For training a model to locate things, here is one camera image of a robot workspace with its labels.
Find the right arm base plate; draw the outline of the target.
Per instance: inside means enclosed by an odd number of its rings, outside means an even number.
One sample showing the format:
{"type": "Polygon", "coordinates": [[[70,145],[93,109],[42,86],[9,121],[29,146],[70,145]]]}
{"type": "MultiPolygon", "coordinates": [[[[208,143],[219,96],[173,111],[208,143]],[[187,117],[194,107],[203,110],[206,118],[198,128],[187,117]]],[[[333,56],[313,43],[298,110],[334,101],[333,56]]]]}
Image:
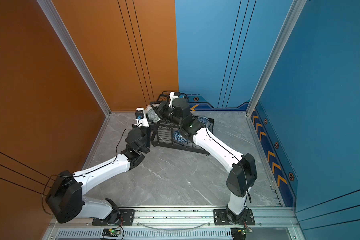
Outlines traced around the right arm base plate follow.
{"type": "Polygon", "coordinates": [[[254,226],[255,217],[251,209],[245,208],[239,215],[229,209],[215,209],[214,221],[216,226],[247,225],[254,226]]]}

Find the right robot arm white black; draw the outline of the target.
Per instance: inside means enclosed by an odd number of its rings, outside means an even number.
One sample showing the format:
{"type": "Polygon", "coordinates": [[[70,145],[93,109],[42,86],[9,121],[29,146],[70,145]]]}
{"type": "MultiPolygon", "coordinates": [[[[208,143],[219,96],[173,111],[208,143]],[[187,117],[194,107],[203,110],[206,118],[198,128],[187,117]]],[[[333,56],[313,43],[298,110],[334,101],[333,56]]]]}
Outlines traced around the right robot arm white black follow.
{"type": "Polygon", "coordinates": [[[228,222],[239,225],[247,216],[247,202],[252,198],[250,190],[258,178],[255,158],[251,154],[242,154],[218,139],[191,113],[189,103],[184,98],[175,98],[171,103],[161,101],[153,107],[162,120],[177,125],[180,134],[197,146],[206,150],[219,161],[229,173],[226,186],[231,192],[226,206],[228,222]]]}

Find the left green circuit board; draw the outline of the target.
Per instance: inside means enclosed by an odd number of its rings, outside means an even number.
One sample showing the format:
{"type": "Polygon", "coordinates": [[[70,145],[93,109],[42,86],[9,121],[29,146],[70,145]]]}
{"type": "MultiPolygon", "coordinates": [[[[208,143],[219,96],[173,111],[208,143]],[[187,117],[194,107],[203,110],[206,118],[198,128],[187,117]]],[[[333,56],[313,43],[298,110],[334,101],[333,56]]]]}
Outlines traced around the left green circuit board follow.
{"type": "Polygon", "coordinates": [[[102,240],[122,240],[123,232],[118,228],[104,228],[102,231],[102,240]]]}

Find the right circuit board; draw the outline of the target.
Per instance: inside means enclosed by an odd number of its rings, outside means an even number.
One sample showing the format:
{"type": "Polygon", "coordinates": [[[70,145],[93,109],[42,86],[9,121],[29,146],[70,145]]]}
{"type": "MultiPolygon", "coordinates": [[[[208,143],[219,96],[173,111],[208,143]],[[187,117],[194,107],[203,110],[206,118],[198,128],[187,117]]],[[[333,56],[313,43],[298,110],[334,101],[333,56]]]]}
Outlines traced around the right circuit board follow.
{"type": "Polygon", "coordinates": [[[246,228],[231,228],[231,237],[233,240],[245,240],[248,234],[253,230],[249,227],[246,228]]]}

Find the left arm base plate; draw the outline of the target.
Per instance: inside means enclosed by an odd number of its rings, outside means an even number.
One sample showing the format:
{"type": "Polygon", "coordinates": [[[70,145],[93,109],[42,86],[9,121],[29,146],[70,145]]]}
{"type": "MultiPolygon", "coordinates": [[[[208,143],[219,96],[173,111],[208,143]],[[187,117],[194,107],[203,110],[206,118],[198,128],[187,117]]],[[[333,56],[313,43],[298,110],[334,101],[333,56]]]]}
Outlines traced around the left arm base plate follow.
{"type": "Polygon", "coordinates": [[[113,211],[111,217],[106,217],[106,219],[101,220],[98,218],[94,218],[92,221],[93,226],[132,226],[135,210],[134,209],[124,209],[119,210],[118,214],[113,211]]]}

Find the aluminium front rail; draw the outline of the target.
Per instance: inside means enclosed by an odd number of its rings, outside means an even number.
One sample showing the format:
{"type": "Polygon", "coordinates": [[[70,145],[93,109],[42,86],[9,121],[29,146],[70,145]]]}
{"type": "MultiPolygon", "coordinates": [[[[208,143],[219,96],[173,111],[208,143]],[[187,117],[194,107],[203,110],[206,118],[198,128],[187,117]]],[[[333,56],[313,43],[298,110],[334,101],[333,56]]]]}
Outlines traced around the aluminium front rail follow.
{"type": "Polygon", "coordinates": [[[253,230],[246,240],[303,240],[304,234],[291,208],[249,207],[255,225],[216,226],[215,209],[223,207],[125,207],[134,209],[132,226],[114,226],[122,240],[232,240],[231,228],[253,230]]]}

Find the dark blue geometric bowl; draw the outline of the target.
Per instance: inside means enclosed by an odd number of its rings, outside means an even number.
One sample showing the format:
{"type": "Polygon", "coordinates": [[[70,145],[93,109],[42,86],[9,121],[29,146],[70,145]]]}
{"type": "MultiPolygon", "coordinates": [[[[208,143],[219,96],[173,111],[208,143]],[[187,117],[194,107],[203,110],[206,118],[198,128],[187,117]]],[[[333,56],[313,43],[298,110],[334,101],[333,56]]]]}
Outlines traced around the dark blue geometric bowl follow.
{"type": "Polygon", "coordinates": [[[189,140],[186,139],[185,137],[182,136],[182,134],[180,133],[180,131],[174,131],[173,132],[173,139],[174,141],[178,142],[178,143],[187,143],[189,140]]]}

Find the blue white floral bowl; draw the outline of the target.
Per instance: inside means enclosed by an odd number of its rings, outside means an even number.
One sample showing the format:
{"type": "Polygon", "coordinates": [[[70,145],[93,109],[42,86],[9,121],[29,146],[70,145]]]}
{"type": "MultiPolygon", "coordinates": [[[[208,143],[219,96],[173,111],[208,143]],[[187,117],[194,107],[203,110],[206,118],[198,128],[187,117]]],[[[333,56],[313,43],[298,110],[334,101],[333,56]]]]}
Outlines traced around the blue white floral bowl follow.
{"type": "Polygon", "coordinates": [[[206,128],[210,127],[211,122],[210,122],[209,118],[200,116],[200,117],[197,117],[197,119],[200,123],[204,124],[206,126],[206,128]]]}

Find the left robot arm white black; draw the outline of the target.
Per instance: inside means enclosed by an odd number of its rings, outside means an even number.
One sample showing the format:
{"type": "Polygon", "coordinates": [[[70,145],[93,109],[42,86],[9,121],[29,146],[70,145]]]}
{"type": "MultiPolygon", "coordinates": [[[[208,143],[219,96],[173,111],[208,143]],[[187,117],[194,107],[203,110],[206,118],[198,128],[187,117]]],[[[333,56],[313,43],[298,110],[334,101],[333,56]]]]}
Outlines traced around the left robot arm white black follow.
{"type": "Polygon", "coordinates": [[[119,207],[109,198],[89,198],[86,193],[112,177],[137,167],[151,149],[152,123],[138,123],[129,129],[126,148],[115,157],[89,169],[55,175],[45,202],[60,224],[75,218],[93,218],[107,225],[121,222],[119,207]]]}

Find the green white patterned bowl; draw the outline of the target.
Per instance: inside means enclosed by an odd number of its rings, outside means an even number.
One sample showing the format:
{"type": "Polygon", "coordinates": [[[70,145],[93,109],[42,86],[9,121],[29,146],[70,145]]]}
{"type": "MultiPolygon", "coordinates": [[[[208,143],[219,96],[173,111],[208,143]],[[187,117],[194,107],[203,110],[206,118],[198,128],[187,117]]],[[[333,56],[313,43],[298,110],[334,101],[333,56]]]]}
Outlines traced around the green white patterned bowl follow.
{"type": "Polygon", "coordinates": [[[155,124],[161,120],[161,118],[158,116],[158,114],[155,112],[154,108],[151,105],[146,107],[146,116],[155,124]]]}

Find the black wire dish rack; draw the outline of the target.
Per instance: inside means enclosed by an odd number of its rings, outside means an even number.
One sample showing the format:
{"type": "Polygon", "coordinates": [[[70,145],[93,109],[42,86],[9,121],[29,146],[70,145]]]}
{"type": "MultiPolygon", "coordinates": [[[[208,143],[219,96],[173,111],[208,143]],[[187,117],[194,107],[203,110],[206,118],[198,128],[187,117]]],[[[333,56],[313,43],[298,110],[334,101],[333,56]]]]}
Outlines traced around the black wire dish rack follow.
{"type": "MultiPolygon", "coordinates": [[[[162,101],[170,102],[169,94],[170,94],[169,91],[163,91],[157,98],[156,102],[151,102],[152,105],[154,107],[158,107],[159,103],[162,101]]],[[[208,129],[213,133],[215,120],[212,118],[209,118],[209,120],[211,122],[211,125],[208,129]]],[[[175,123],[171,123],[170,121],[158,122],[157,124],[155,124],[154,131],[152,132],[151,144],[153,145],[153,147],[159,146],[169,149],[177,149],[177,150],[193,152],[198,154],[205,154],[207,157],[210,155],[208,151],[204,150],[200,146],[197,146],[190,140],[187,143],[182,143],[182,144],[174,141],[173,139],[174,131],[180,131],[178,125],[176,125],[175,123]]]]}

